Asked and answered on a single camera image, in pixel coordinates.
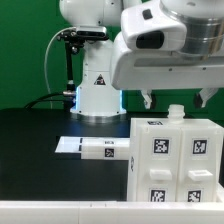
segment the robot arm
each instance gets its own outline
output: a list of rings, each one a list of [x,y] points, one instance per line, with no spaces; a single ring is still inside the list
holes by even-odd
[[[62,0],[60,11],[72,26],[120,26],[123,9],[141,0]]]
[[[223,87],[223,9],[223,0],[151,0],[124,10],[112,54],[112,85]]]

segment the black table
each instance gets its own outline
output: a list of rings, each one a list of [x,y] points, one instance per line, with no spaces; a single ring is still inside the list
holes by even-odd
[[[1,110],[0,200],[125,201],[128,161],[79,160],[55,149],[60,136],[128,138],[129,132],[130,119],[94,125],[62,110]]]

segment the robot logo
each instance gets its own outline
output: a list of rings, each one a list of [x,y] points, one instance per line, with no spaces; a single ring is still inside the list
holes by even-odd
[[[96,82],[94,83],[94,85],[97,85],[97,86],[105,86],[106,83],[104,81],[104,78],[103,76],[100,74],[100,76],[97,78]]]

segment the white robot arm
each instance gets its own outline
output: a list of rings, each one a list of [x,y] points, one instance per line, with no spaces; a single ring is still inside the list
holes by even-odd
[[[73,26],[120,26],[123,9],[141,0],[61,0],[62,16]]]
[[[124,117],[120,91],[110,81],[110,61],[113,43],[106,38],[104,26],[120,26],[124,8],[135,6],[141,0],[61,0],[63,17],[72,25],[73,48],[84,47],[83,80],[76,90],[75,107],[71,112],[77,118],[90,122],[107,122]]]
[[[151,0],[126,9],[121,27],[111,62],[115,88],[224,86],[223,0]]]

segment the black cable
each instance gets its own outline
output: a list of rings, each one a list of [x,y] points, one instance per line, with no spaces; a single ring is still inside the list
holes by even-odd
[[[42,96],[30,103],[28,103],[24,108],[27,108],[27,109],[31,109],[35,104],[39,103],[39,102],[52,102],[52,101],[56,101],[56,100],[45,100],[47,98],[51,98],[53,96],[63,96],[63,93],[62,92],[56,92],[56,93],[51,93],[51,94],[47,94],[45,96]]]
[[[29,104],[27,104],[24,108],[32,109],[37,103],[45,103],[45,102],[64,102],[64,100],[35,100]]]

